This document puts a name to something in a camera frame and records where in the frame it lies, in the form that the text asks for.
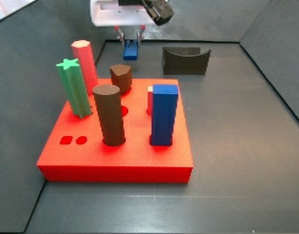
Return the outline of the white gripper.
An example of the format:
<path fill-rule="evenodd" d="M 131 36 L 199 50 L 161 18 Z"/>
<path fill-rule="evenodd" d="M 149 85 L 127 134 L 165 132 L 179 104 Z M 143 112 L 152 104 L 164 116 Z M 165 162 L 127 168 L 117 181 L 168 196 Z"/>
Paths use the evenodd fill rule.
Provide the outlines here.
<path fill-rule="evenodd" d="M 91 19 L 97 27 L 113 27 L 117 39 L 124 42 L 124 34 L 119 26 L 139 26 L 136 40 L 144 38 L 145 25 L 153 21 L 141 5 L 119 5 L 119 0 L 91 0 Z"/>

